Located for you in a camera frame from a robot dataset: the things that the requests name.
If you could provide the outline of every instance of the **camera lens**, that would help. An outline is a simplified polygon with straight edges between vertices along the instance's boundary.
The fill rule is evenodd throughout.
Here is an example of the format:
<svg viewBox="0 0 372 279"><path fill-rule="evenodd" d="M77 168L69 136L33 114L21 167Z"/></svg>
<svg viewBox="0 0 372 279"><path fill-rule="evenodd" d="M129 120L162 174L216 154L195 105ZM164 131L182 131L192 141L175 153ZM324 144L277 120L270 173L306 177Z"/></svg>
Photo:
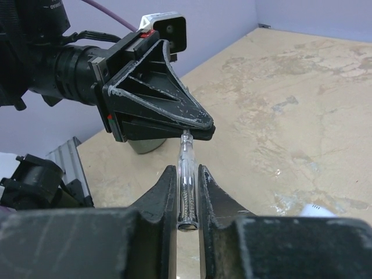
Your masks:
<svg viewBox="0 0 372 279"><path fill-rule="evenodd" d="M167 32L168 32L169 34L173 33L173 26L172 26L172 25L168 25L168 26L167 26Z"/></svg>

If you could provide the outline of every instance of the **metal bracket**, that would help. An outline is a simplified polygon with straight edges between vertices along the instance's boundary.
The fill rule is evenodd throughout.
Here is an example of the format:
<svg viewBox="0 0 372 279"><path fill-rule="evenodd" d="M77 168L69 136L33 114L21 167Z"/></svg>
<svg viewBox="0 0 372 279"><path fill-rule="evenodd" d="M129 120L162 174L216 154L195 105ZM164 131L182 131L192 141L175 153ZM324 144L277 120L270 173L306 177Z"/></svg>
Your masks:
<svg viewBox="0 0 372 279"><path fill-rule="evenodd" d="M77 147L81 142L73 137L64 143L63 145L56 148L54 151L47 154L46 158L55 162L64 172L62 177L63 182L69 186L79 188L74 191L79 195L82 192L82 197L86 206L93 206L93 200L91 197L90 190L88 188L87 179L84 174L83 166L81 165L80 157L77 152Z"/></svg>
<svg viewBox="0 0 372 279"><path fill-rule="evenodd" d="M103 57L94 57L88 61L88 64L91 66L97 82L103 86L110 79L106 59Z"/></svg>

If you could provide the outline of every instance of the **beige tabletop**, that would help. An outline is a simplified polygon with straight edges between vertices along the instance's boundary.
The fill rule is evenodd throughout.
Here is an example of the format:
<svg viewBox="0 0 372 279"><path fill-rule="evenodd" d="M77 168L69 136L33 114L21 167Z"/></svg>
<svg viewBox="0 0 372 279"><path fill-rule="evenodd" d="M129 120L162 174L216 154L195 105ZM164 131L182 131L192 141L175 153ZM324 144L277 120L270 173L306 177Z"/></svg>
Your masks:
<svg viewBox="0 0 372 279"><path fill-rule="evenodd" d="M182 78L216 133L199 163L259 215L307 203L372 224L372 44L256 29ZM100 132L79 148L96 206L128 206L168 164L179 140L147 155ZM178 234L181 279L198 278L198 236Z"/></svg>

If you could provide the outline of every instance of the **white object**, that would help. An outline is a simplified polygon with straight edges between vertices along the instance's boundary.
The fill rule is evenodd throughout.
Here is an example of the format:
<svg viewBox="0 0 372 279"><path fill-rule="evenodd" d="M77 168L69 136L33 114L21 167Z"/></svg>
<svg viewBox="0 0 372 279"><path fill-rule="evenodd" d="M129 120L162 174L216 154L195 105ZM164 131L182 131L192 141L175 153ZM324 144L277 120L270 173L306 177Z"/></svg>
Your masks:
<svg viewBox="0 0 372 279"><path fill-rule="evenodd" d="M334 213L328 209L323 208L319 205L307 204L300 213L301 217L337 217Z"/></svg>
<svg viewBox="0 0 372 279"><path fill-rule="evenodd" d="M153 13L151 15L145 15L141 19L139 29L151 30L155 22L166 19L174 19L176 17L182 17L178 12L167 12L167 13Z"/></svg>

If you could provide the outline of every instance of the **camera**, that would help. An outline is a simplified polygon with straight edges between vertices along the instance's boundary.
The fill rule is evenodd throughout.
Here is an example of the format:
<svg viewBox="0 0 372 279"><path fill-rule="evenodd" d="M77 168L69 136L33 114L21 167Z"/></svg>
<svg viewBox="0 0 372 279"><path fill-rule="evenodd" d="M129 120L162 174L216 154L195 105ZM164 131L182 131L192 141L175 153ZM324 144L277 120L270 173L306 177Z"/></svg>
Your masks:
<svg viewBox="0 0 372 279"><path fill-rule="evenodd" d="M139 29L158 31L161 39L169 41L171 54L182 52L187 47L186 19L177 12L143 16Z"/></svg>

